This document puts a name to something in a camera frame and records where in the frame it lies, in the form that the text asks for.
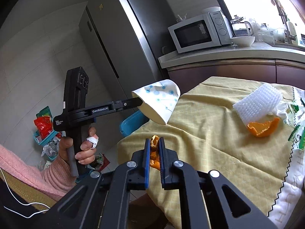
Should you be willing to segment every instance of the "kettle handle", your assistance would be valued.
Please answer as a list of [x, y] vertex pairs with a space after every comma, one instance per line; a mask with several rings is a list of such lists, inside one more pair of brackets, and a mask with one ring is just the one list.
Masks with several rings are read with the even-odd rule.
[[252, 36], [252, 35], [254, 34], [254, 32], [253, 32], [253, 28], [252, 28], [252, 26], [251, 26], [251, 23], [248, 22], [248, 21], [245, 21], [244, 23], [245, 23], [245, 25], [246, 25], [248, 35], [249, 35], [249, 36]]

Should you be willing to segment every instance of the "paper cup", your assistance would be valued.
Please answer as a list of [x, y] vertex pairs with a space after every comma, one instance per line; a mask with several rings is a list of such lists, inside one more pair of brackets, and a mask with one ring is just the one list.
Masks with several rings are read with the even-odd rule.
[[172, 80], [163, 80], [132, 92], [143, 104], [138, 109], [152, 121], [166, 125], [180, 97], [180, 89]]

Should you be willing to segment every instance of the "yellow fabric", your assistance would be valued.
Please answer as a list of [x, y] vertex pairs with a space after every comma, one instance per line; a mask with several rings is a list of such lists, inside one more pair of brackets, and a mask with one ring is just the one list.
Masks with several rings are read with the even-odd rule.
[[[49, 207], [52, 207], [56, 201], [48, 197], [46, 194], [34, 189], [33, 187], [21, 182], [16, 177], [13, 177], [6, 171], [2, 170], [9, 185], [10, 189], [13, 190], [17, 195], [23, 198], [27, 203], [31, 202], [40, 202], [46, 204]], [[2, 173], [0, 172], [0, 178], [5, 182]], [[33, 204], [37, 210], [42, 211], [48, 209], [46, 206]]]
[[[269, 137], [249, 133], [232, 105], [262, 83], [234, 78], [211, 77], [180, 97], [167, 125], [149, 121], [118, 143], [118, 162], [131, 159], [144, 148], [146, 138], [164, 137], [166, 148], [194, 169], [219, 170], [264, 214], [268, 214], [288, 167], [292, 128], [280, 122]], [[273, 85], [284, 101], [292, 100], [292, 87]], [[160, 172], [150, 168], [147, 193], [168, 220], [181, 228], [178, 190], [161, 188]]]

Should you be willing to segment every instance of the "hand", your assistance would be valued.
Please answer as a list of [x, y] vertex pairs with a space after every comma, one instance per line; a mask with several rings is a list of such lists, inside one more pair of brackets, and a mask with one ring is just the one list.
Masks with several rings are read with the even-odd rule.
[[[89, 128], [89, 136], [94, 136], [96, 133], [96, 129], [94, 127]], [[73, 145], [73, 139], [70, 137], [62, 137], [59, 142], [59, 156], [66, 162], [69, 163], [68, 152], [67, 149]], [[75, 159], [78, 160], [80, 164], [86, 165], [92, 163], [95, 160], [94, 153], [96, 152], [96, 148], [91, 149], [93, 143], [88, 140], [85, 140], [80, 148], [83, 151], [78, 152], [75, 155]]]

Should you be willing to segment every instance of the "metal bolt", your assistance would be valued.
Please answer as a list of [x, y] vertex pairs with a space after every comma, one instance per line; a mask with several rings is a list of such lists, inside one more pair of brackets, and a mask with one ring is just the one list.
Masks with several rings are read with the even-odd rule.
[[173, 162], [173, 164], [174, 164], [176, 167], [182, 167], [182, 166], [183, 166], [183, 162], [180, 161], [180, 160], [177, 160], [177, 161]]
[[129, 168], [135, 167], [136, 165], [137, 165], [137, 163], [136, 163], [135, 161], [129, 161], [129, 162], [127, 162], [127, 166], [128, 166]]
[[90, 173], [90, 176], [91, 176], [92, 178], [97, 178], [97, 177], [100, 176], [100, 173], [99, 173], [98, 171], [92, 171], [92, 172]]
[[217, 178], [217, 177], [219, 177], [219, 172], [217, 171], [217, 170], [211, 170], [210, 171], [210, 175], [212, 176], [212, 177], [215, 177], [215, 178]]

